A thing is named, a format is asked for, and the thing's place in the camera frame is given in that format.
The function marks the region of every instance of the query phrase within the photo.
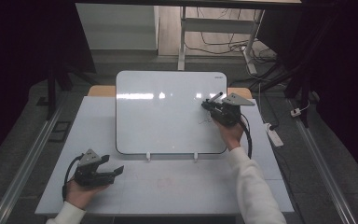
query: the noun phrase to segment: power strip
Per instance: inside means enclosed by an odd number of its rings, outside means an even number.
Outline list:
[[[281,147],[283,146],[283,142],[281,140],[281,138],[279,137],[279,135],[277,134],[277,132],[275,132],[274,130],[270,130],[269,127],[271,125],[269,123],[265,123],[264,127],[266,128],[266,132],[268,135],[269,140],[272,142],[272,144],[275,147]]]

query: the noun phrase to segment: gray floor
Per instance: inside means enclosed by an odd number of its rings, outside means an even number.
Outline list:
[[[116,74],[121,70],[175,70],[175,57],[157,57],[155,55],[123,54],[94,52],[94,61],[98,75],[90,75],[101,84],[115,84]],[[259,73],[266,71],[271,64],[257,66]],[[188,71],[221,71],[228,77],[228,83],[249,78],[244,69],[242,58],[187,58]],[[69,99],[64,106],[59,121],[73,122],[83,96],[87,95],[90,84],[78,77],[71,76],[74,88],[69,92]],[[248,87],[254,80],[236,82],[235,87]],[[291,107],[283,97],[284,87],[277,86],[254,98],[261,103],[262,115],[265,121],[277,124],[276,129],[284,142],[284,146],[274,148],[287,189],[292,196],[296,209],[294,214],[285,214],[288,223],[301,223],[303,217],[306,223],[341,223],[336,207],[329,196],[316,166],[310,156],[296,121],[290,117]],[[8,185],[19,169],[23,158],[35,140],[38,131],[45,122],[47,108],[37,106],[40,97],[47,97],[47,83],[41,82],[30,89],[29,102],[24,108],[16,125],[0,147],[0,200]],[[312,101],[309,110],[310,131],[323,152],[325,159],[334,174],[339,186],[344,192],[356,219],[358,220],[358,165],[348,150],[338,141],[315,111],[316,101]],[[52,134],[50,140],[62,136]],[[44,223],[44,217],[36,216],[34,210],[40,200],[55,162],[60,156],[64,142],[49,141],[23,189],[19,200],[13,208],[7,223]],[[117,217],[115,223],[233,223],[233,218],[181,217],[181,218],[123,218]],[[112,218],[86,217],[84,223],[111,223]]]

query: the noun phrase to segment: whiteboard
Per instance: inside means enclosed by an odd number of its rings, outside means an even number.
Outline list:
[[[201,103],[227,96],[217,72],[122,71],[117,75],[117,151],[123,154],[222,153],[226,147]]]

